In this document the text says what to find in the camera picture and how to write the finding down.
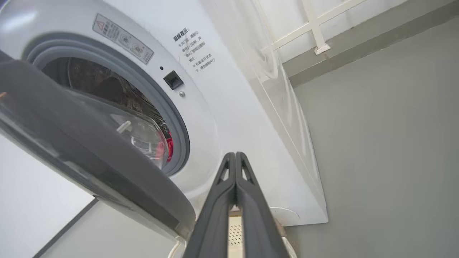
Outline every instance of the dark edge strip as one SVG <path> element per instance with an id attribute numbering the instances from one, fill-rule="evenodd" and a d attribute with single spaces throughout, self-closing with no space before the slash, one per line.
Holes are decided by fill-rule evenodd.
<path id="1" fill-rule="evenodd" d="M 37 254 L 34 255 L 32 258 L 40 258 L 54 243 L 56 243 L 61 236 L 63 236 L 77 221 L 83 217 L 99 200 L 94 198 L 86 207 L 84 207 L 67 225 L 65 225 L 61 231 L 59 231 L 51 240 L 38 251 Z"/>

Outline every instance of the washing machine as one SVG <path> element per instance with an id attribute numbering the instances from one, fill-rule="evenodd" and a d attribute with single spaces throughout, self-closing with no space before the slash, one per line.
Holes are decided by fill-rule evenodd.
<path id="1" fill-rule="evenodd" d="M 254 1 L 10 0 L 0 50 L 62 87 L 151 118 L 156 165 L 196 215 L 228 152 L 284 226 L 325 223 L 307 121 Z"/>

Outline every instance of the open washing machine door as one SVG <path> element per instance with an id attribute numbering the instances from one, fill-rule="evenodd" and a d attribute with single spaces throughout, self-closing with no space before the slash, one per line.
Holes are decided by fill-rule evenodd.
<path id="1" fill-rule="evenodd" d="M 148 117 L 68 90 L 0 51 L 0 130 L 44 163 L 156 232 L 188 240 L 195 212 L 158 166 L 166 140 Z"/>

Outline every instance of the gray wall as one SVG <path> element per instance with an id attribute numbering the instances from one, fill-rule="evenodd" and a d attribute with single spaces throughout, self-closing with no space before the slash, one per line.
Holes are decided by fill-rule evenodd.
<path id="1" fill-rule="evenodd" d="M 42 258 L 166 258 L 174 244 L 97 202 Z"/>
<path id="2" fill-rule="evenodd" d="M 296 88 L 330 222 L 299 257 L 459 257 L 459 18 Z"/>

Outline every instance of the white railing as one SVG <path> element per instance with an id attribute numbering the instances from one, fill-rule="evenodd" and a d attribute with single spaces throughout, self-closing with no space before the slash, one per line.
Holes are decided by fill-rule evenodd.
<path id="1" fill-rule="evenodd" d="M 326 21 L 331 20 L 332 18 L 351 9 L 352 7 L 362 3 L 365 0 L 346 0 L 342 2 L 340 5 L 336 6 L 335 8 L 325 12 L 324 14 L 321 14 L 320 16 L 316 15 L 314 6 L 311 0 L 301 0 L 301 1 L 303 1 L 304 11 L 306 13 L 306 17 L 308 18 L 308 23 L 290 32 L 286 36 L 283 36 L 280 39 L 276 39 L 272 43 L 272 48 L 274 50 L 282 47 L 283 45 L 289 43 L 290 41 L 312 30 L 312 34 L 313 34 L 313 37 L 314 37 L 314 40 L 317 46 L 316 49 L 314 50 L 316 55 L 323 53 L 324 51 L 327 51 L 328 49 L 330 49 L 330 46 L 327 43 L 325 43 L 324 36 L 319 26 L 325 23 Z M 266 24 L 266 27 L 268 28 L 268 31 L 271 34 L 270 36 L 273 39 L 275 39 L 274 34 L 272 33 L 272 30 L 271 30 L 271 26 L 268 23 L 266 14 L 263 12 L 263 9 L 260 5 L 259 0 L 254 0 L 254 2 L 255 2 L 255 5 L 257 6 L 257 10 L 260 12 L 260 16 L 263 17 L 263 22 Z"/>

